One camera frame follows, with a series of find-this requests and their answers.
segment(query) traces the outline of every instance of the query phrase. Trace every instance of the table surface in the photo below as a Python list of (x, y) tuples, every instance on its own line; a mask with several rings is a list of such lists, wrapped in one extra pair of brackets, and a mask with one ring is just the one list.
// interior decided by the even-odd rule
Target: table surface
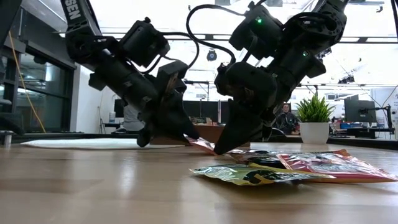
[[(394, 151), (260, 143), (280, 152), (346, 148), (398, 174)], [(0, 217), (8, 223), (396, 223), (398, 183), (240, 187), (189, 169), (233, 163), (191, 147), (78, 151), (0, 149)]]

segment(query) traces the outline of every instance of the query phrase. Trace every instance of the white rug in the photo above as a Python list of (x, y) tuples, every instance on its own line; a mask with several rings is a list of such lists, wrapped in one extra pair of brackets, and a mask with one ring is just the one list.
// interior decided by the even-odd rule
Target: white rug
[[(21, 143), (23, 146), (41, 147), (51, 149), (141, 149), (137, 139), (61, 139), (61, 140), (35, 140)], [(144, 149), (159, 149), (180, 146), (147, 145)]]

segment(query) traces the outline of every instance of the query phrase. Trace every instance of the black robotic arm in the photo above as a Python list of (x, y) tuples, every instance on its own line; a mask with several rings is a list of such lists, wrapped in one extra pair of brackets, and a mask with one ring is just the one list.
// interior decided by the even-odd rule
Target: black robotic arm
[(229, 42), (259, 60), (274, 59), (267, 67), (256, 68), (242, 61), (218, 68), (218, 93), (233, 100), (229, 100), (229, 121), (215, 147), (217, 154), (251, 139), (268, 140), (282, 103), (305, 76), (313, 78), (326, 72), (323, 53), (343, 35), (348, 0), (321, 0), (313, 12), (294, 15), (285, 24), (272, 17), (262, 2), (250, 3), (245, 20)]
[[(215, 152), (224, 154), (251, 139), (265, 138), (271, 134), (275, 112), (304, 76), (310, 78), (326, 72), (322, 64), (324, 53), (338, 43), (343, 35), (346, 16), (343, 11), (348, 0), (321, 0), (313, 12), (302, 12), (285, 24), (272, 17), (261, 4), (253, 2), (242, 23), (233, 32), (229, 42), (237, 50), (248, 50), (242, 62), (235, 62), (233, 53), (228, 65), (220, 65), (215, 80), (218, 93), (232, 96), (229, 100), (227, 122)], [(153, 77), (142, 74), (131, 62), (147, 67), (157, 55), (165, 56), (170, 46), (162, 33), (150, 20), (137, 21), (129, 32), (117, 41), (103, 37), (88, 0), (63, 0), (63, 10), (68, 20), (68, 53), (76, 62), (92, 71), (89, 85), (102, 90), (110, 87), (121, 98), (141, 113), (146, 122), (138, 138), (140, 146), (149, 143), (154, 135), (184, 139), (186, 134), (197, 139), (198, 133), (182, 107), (186, 90), (181, 81), (188, 66), (176, 61), (159, 68)], [(192, 40), (210, 47), (217, 45), (198, 40), (189, 28), (192, 14), (205, 8), (220, 6), (202, 5), (193, 8), (187, 17), (187, 30)], [(267, 67), (256, 68), (246, 62), (253, 55), (257, 59), (273, 57)]]
[(159, 68), (156, 77), (141, 73), (131, 63), (148, 67), (158, 56), (170, 50), (165, 37), (148, 18), (137, 21), (117, 41), (104, 37), (89, 0), (62, 0), (68, 22), (65, 33), (69, 56), (94, 71), (89, 86), (102, 90), (108, 86), (135, 107), (145, 127), (138, 145), (144, 147), (156, 135), (185, 141), (184, 134), (198, 139), (199, 134), (185, 113), (182, 96), (186, 86), (182, 79), (188, 65), (174, 61)]

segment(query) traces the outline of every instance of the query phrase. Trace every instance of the green plant leaves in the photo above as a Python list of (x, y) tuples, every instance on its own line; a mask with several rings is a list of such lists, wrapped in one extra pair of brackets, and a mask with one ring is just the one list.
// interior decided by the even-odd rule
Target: green plant leaves
[(311, 100), (302, 100), (297, 105), (297, 116), (301, 122), (329, 122), (329, 117), (335, 110), (334, 106), (326, 104), (325, 98), (321, 100), (318, 95), (313, 95)]

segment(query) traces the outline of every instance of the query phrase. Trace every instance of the person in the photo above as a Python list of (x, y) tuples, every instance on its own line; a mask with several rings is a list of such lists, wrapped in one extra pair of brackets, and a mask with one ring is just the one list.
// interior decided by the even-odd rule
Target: person
[(292, 134), (296, 130), (299, 120), (290, 112), (289, 104), (284, 104), (282, 113), (276, 117), (276, 128), (283, 131), (285, 134)]
[(137, 118), (138, 111), (134, 107), (126, 103), (123, 109), (123, 113), (124, 113), (123, 127), (126, 130), (126, 133), (129, 134), (137, 132), (144, 127), (144, 123), (138, 120)]

